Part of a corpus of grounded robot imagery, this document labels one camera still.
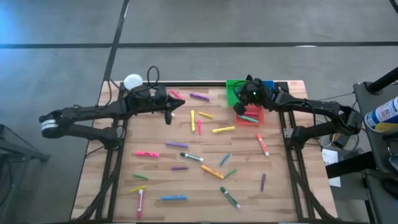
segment red container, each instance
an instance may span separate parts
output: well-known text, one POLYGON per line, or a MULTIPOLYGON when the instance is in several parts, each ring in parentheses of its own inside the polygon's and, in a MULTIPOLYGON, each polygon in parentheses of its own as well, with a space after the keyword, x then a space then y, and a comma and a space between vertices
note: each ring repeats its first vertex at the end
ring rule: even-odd
POLYGON ((258 123, 250 122, 245 119, 240 118, 238 115, 236 115, 236 124, 238 125, 248 125, 248 126, 260 126, 264 124, 264 110, 260 106, 253 106, 253 105, 248 105, 246 107, 246 112, 243 114, 243 116, 247 116, 249 118, 253 118, 258 120, 258 123))

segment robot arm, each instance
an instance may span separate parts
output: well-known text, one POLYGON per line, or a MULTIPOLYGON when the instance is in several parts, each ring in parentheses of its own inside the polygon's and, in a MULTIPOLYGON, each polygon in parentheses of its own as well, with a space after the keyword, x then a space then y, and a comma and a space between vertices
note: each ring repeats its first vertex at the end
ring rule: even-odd
POLYGON ((120 146, 116 128, 92 128, 80 124, 78 121, 92 119, 113 118, 128 119, 132 115, 155 111, 165 112, 166 124, 171 124, 171 112, 185 103, 184 100, 172 98, 166 93, 164 86, 156 86, 154 96, 150 95, 149 87, 141 85, 127 93, 121 99, 105 106, 71 107, 55 110, 41 116, 42 135, 45 138, 60 138, 75 136, 88 140, 99 140, 105 149, 117 149, 120 146))
POLYGON ((331 121, 308 128, 297 126, 292 130, 286 130, 285 137, 288 138, 290 146, 294 149, 302 149, 310 138, 337 132, 353 135, 358 134, 362 128, 361 114, 349 106, 342 106, 335 101, 295 98, 282 88, 279 90, 268 89, 262 84, 262 80, 253 79, 250 75, 246 81, 237 92, 239 102, 234 105, 234 110, 239 115, 244 114, 245 106, 254 104, 269 111, 302 111, 325 115, 331 119, 331 121))

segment orange marker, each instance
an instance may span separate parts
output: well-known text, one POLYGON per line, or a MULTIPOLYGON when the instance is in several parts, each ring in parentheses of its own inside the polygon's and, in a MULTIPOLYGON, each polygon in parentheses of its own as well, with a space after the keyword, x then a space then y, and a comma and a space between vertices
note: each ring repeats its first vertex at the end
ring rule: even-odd
POLYGON ((262 140, 260 134, 257 134, 257 139, 259 140, 259 143, 260 143, 260 145, 262 147, 262 151, 264 152, 264 155, 266 155, 266 157, 268 157, 269 156, 269 152, 267 150, 267 146, 264 144, 264 141, 262 140))
POLYGON ((209 167, 207 167, 205 165, 202 165, 201 168, 204 169, 205 171, 215 175, 216 177, 220 178, 221 180, 224 179, 224 175, 223 174, 220 174, 220 173, 210 169, 209 167))
POLYGON ((198 133, 199 133, 199 135, 201 135, 201 121, 200 121, 200 119, 198 119, 198 133))

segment yellow marker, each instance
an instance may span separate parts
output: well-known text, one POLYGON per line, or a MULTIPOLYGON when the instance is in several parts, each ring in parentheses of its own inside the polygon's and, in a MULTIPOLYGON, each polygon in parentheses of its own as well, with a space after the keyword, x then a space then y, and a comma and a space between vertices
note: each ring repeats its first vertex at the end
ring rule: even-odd
POLYGON ((201 168, 204 169, 205 171, 215 175, 216 177, 220 178, 221 180, 224 179, 224 175, 223 174, 219 174, 216 171, 210 169, 209 167, 207 167, 205 165, 202 165, 201 168))
POLYGON ((145 188, 147 188, 147 186, 146 185, 142 185, 140 187, 137 187, 136 189, 131 189, 130 192, 135 192, 135 191, 142 190, 142 189, 145 189, 145 188))
POLYGON ((202 115, 202 116, 205 116, 205 117, 207 117, 207 118, 210 118, 210 119, 213 119, 214 117, 212 116, 212 115, 210 115, 210 114, 206 114, 206 113, 202 113, 202 112, 199 112, 198 114, 200 114, 200 115, 202 115))
POLYGON ((213 129, 211 132, 213 133, 219 133, 223 131, 232 131, 235 130, 235 126, 227 127, 227 128, 219 128, 219 129, 213 129))
POLYGON ((192 126, 192 131, 195 131, 195 112, 191 110, 191 126, 192 126))

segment white ball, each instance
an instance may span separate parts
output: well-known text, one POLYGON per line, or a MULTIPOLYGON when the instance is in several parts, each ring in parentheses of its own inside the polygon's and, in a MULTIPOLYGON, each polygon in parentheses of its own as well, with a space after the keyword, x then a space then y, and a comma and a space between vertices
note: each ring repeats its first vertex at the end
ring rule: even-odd
POLYGON ((124 87, 128 90, 132 90, 133 88, 142 85, 142 77, 138 74, 128 75, 124 79, 124 87))

